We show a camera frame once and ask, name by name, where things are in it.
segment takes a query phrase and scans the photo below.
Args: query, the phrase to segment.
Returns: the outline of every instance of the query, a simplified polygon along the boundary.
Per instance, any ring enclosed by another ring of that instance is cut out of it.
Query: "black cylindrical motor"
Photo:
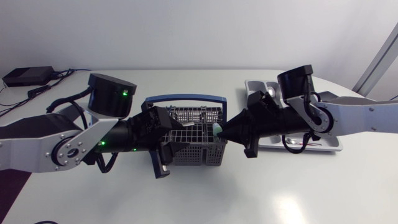
[[[88,84],[93,89],[89,109],[106,116],[125,118],[129,115],[135,84],[102,74],[91,74]]]
[[[314,91],[311,77],[312,73],[312,66],[304,65],[278,75],[280,91],[282,92],[282,98],[286,104],[288,104],[286,99],[304,95],[308,87],[310,91]]]

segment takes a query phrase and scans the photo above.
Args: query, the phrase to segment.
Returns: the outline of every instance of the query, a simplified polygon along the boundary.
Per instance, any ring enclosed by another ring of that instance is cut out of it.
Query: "white wall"
[[[274,68],[352,88],[396,0],[0,1],[0,77],[15,67]]]

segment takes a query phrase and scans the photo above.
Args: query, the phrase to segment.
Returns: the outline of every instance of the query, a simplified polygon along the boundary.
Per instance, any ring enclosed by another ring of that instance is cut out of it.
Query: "black power adapter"
[[[51,66],[16,68],[2,80],[7,86],[45,85],[51,80],[54,69]]]

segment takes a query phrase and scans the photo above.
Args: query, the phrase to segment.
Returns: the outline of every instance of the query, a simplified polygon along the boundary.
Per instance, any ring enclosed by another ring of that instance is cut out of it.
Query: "green object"
[[[218,123],[213,123],[213,136],[217,137],[217,134],[222,132],[223,128]]]

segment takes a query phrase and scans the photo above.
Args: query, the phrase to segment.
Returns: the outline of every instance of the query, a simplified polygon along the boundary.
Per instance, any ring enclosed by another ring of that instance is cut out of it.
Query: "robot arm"
[[[311,65],[306,65],[278,75],[288,106],[281,107],[268,92],[255,92],[248,97],[248,108],[228,121],[218,136],[242,144],[247,157],[257,157],[259,138],[278,134],[288,151],[300,153],[310,138],[316,141],[363,131],[398,133],[396,101],[355,97],[322,101],[314,92],[311,74]],[[292,133],[306,133],[300,150],[285,143],[284,135]]]
[[[91,74],[90,102],[78,105],[91,116],[90,125],[82,130],[73,122],[79,117],[75,105],[58,113],[24,118],[0,127],[0,170],[53,172],[80,165],[98,164],[108,172],[119,152],[149,151],[155,176],[165,177],[174,153],[187,143],[162,143],[161,137],[183,126],[167,110],[147,107],[143,112],[123,120],[130,112],[135,85],[100,74]],[[55,101],[49,108],[75,100],[75,95]],[[102,153],[113,154],[108,165]]]

